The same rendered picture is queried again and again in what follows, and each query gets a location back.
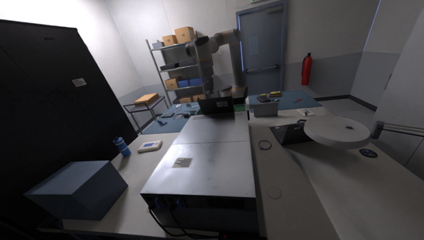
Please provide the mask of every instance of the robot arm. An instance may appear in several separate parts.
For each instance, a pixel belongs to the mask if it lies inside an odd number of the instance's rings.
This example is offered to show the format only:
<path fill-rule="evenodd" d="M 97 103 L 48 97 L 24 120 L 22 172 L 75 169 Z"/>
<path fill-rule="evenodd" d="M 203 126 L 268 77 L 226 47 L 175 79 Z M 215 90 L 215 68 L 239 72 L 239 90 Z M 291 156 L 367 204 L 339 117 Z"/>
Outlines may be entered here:
<path fill-rule="evenodd" d="M 203 76 L 206 78 L 206 86 L 212 93 L 214 89 L 214 61 L 212 54 L 216 53 L 220 46 L 228 44 L 231 56 L 232 73 L 234 76 L 234 85 L 227 88 L 222 92 L 223 97 L 232 96 L 233 98 L 246 98 L 248 88 L 243 79 L 242 70 L 242 52 L 240 48 L 240 31 L 238 29 L 231 29 L 223 32 L 216 33 L 213 37 L 199 37 L 194 42 L 185 45 L 185 51 L 189 57 L 196 56 L 200 64 Z"/>

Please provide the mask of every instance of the water bottle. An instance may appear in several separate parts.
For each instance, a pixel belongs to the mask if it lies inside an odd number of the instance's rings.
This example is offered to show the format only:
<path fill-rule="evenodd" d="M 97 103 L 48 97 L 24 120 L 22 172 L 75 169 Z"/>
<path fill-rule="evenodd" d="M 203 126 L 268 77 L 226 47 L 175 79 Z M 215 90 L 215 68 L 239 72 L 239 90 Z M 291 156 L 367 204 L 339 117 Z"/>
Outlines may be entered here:
<path fill-rule="evenodd" d="M 131 154 L 130 149 L 128 148 L 127 144 L 125 143 L 122 137 L 115 137 L 113 143 L 118 148 L 122 156 L 126 157 Z"/>

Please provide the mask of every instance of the gray floor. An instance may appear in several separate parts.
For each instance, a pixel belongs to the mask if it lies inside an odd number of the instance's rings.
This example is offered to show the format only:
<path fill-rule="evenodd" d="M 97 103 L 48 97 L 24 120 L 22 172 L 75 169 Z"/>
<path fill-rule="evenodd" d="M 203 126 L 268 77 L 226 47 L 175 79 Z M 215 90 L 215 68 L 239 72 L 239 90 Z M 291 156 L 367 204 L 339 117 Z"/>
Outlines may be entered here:
<path fill-rule="evenodd" d="M 372 129 L 370 125 L 375 112 L 350 99 L 319 101 L 319 103 L 336 116 L 355 120 Z"/>

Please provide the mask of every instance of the blue anti-static mat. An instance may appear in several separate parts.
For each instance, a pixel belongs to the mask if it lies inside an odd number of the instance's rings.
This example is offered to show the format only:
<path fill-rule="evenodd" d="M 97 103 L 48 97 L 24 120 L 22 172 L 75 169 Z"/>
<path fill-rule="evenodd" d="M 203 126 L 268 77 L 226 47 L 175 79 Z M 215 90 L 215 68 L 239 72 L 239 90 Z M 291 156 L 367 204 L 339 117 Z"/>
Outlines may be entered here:
<path fill-rule="evenodd" d="M 199 104 L 197 102 L 191 102 L 191 106 L 187 106 L 187 103 L 182 103 L 179 107 L 180 109 L 174 113 L 172 117 L 158 117 L 157 120 L 161 120 L 163 122 L 168 122 L 165 125 L 161 125 L 159 122 L 154 121 L 152 125 L 150 125 L 143 134 L 167 134 L 167 133 L 179 133 L 186 125 L 189 118 L 184 118 L 183 116 L 179 119 L 174 119 L 175 115 L 181 113 L 189 113 L 189 110 L 196 110 L 196 114 L 200 110 Z M 173 113 L 177 109 L 177 105 L 172 105 L 165 113 Z"/>
<path fill-rule="evenodd" d="M 283 91 L 281 92 L 282 96 L 280 97 L 271 97 L 271 101 L 273 99 L 279 99 L 278 102 L 278 110 L 288 110 L 288 109 L 303 109 L 303 108 L 314 108 L 314 107 L 322 107 L 317 101 L 315 101 L 312 97 L 306 94 L 302 90 L 296 91 Z M 249 96 L 249 105 L 250 112 L 253 113 L 253 105 L 259 104 L 259 101 L 256 97 L 259 95 L 251 95 Z"/>

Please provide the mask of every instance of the gray door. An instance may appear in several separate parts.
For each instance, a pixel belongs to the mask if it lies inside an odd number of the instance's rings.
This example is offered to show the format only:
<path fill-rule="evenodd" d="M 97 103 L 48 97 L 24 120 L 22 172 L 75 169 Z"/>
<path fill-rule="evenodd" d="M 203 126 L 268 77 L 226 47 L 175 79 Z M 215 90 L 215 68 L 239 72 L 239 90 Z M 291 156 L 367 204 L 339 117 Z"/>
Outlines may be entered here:
<path fill-rule="evenodd" d="M 236 14 L 249 95 L 282 91 L 285 7 L 277 1 Z"/>

